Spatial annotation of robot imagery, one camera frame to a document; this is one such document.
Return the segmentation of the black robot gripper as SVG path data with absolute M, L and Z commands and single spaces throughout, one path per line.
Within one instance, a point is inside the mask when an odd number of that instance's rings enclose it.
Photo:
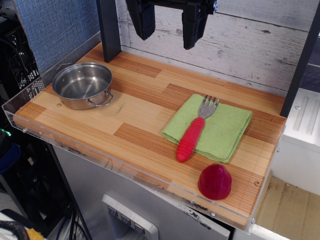
M 218 0 L 126 0 L 137 35 L 146 40 L 155 31 L 155 6 L 181 9 L 183 47 L 190 50 L 203 37 L 208 15 L 218 8 Z

